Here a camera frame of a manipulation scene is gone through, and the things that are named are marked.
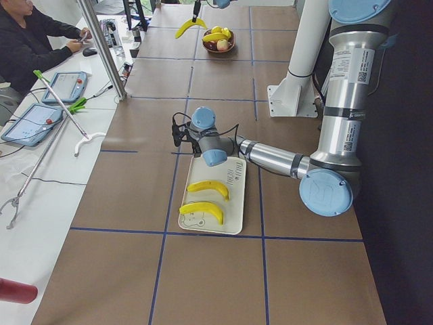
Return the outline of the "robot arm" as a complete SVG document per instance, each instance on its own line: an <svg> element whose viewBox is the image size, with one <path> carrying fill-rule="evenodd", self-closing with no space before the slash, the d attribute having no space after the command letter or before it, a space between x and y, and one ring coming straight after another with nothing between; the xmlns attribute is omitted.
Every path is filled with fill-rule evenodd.
<svg viewBox="0 0 433 325"><path fill-rule="evenodd" d="M224 137L214 112L199 107L189 121L172 125L176 146L189 142L205 163L217 166L232 154L273 173L298 179L304 205L324 217L345 213L359 192L357 142L374 55L388 41L396 1L307 1L286 77L268 88L272 117L302 116L301 99L314 73L321 44L333 49L317 150L309 156L246 139Z"/></svg>
<svg viewBox="0 0 433 325"><path fill-rule="evenodd" d="M219 8L219 9L224 9L224 8L228 7L230 2L231 2L231 0L212 0L212 3L207 1L209 6L214 7L214 8ZM196 22L198 20L200 8L201 8L201 3L202 3L201 0L195 0L195 2L194 2L192 22Z"/></svg>

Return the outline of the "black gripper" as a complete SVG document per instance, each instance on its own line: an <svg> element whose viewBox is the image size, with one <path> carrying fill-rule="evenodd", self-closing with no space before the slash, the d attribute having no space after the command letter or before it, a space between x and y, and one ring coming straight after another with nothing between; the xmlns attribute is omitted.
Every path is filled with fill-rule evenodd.
<svg viewBox="0 0 433 325"><path fill-rule="evenodd" d="M189 123L183 123L177 125L172 124L172 137L175 147L180 147L182 142L188 142L192 146L193 156L195 158L200 157L201 148L199 146L198 140L192 137L192 131L189 128Z"/></svg>

